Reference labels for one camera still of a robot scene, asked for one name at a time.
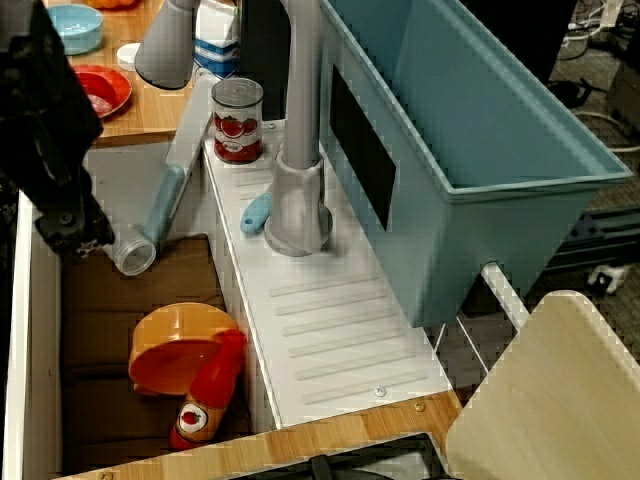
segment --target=red ketchup bottle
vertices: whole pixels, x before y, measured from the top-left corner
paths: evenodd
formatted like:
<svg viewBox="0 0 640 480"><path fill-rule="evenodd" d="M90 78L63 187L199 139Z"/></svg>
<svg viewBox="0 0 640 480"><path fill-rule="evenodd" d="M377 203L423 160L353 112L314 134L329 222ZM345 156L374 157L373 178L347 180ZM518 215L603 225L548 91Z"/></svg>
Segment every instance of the red ketchup bottle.
<svg viewBox="0 0 640 480"><path fill-rule="evenodd" d="M244 366L247 339L239 330L227 330L220 336L220 351L196 375L171 431L171 446L176 450L208 445L233 395Z"/></svg>

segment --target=red bowl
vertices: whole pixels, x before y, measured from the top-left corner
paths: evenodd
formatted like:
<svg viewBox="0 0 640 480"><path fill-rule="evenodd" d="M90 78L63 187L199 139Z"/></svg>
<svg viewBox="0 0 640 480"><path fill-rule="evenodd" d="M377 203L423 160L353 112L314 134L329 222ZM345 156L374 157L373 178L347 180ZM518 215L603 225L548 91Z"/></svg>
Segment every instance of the red bowl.
<svg viewBox="0 0 640 480"><path fill-rule="evenodd" d="M78 73L77 77L98 116L107 115L113 110L117 97L116 90L109 82L93 73Z"/></svg>
<svg viewBox="0 0 640 480"><path fill-rule="evenodd" d="M100 118L118 110L131 96L131 83L115 70L97 65L79 65L73 69Z"/></svg>

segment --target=black panel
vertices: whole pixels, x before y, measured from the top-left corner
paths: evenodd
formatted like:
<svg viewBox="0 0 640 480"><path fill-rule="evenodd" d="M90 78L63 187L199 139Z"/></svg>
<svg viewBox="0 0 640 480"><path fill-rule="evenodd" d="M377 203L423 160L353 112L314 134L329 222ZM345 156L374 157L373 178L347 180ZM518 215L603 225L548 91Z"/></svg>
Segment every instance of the black panel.
<svg viewBox="0 0 640 480"><path fill-rule="evenodd" d="M396 166L335 66L330 117L331 129L386 230Z"/></svg>
<svg viewBox="0 0 640 480"><path fill-rule="evenodd" d="M262 119L284 118L291 25L280 0L242 0L238 75L264 89Z"/></svg>

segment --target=ketchup bottle label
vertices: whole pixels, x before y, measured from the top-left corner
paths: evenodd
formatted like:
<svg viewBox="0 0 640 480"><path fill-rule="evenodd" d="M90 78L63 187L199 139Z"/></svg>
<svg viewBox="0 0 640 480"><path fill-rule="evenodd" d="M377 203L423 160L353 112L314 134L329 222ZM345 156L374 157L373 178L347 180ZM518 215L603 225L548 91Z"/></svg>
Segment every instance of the ketchup bottle label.
<svg viewBox="0 0 640 480"><path fill-rule="evenodd" d="M187 442L206 444L216 433L225 410L205 407L189 395L176 422L176 431Z"/></svg>

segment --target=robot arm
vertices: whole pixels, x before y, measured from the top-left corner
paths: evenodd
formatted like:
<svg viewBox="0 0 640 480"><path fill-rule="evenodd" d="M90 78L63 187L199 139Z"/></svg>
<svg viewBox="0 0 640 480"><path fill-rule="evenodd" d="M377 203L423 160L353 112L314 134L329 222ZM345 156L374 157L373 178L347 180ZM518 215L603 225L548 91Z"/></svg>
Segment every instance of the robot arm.
<svg viewBox="0 0 640 480"><path fill-rule="evenodd" d="M58 255L84 257L113 231L82 167L102 126L40 0L0 0L0 169L42 216Z"/></svg>

